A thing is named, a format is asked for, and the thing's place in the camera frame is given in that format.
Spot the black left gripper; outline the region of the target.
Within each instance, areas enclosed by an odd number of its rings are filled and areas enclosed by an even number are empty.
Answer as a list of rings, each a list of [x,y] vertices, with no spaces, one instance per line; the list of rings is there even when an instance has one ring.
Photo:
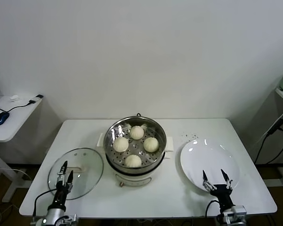
[[[67,182],[65,183],[65,175],[67,170],[68,161],[65,161],[60,168],[60,171],[57,173],[57,185],[56,193],[53,199],[53,208],[54,209],[65,209],[65,203],[67,195],[70,193],[73,186],[73,171],[68,175]]]

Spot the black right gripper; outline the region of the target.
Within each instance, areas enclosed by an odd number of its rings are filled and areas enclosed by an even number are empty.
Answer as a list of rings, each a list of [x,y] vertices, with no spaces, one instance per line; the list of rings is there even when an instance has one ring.
[[[226,182],[226,185],[213,185],[211,182],[209,182],[204,170],[202,171],[202,185],[206,190],[211,190],[210,194],[218,199],[220,208],[231,208],[233,206],[233,202],[230,197],[233,191],[232,180],[229,178],[229,176],[223,169],[221,169],[221,172]]]

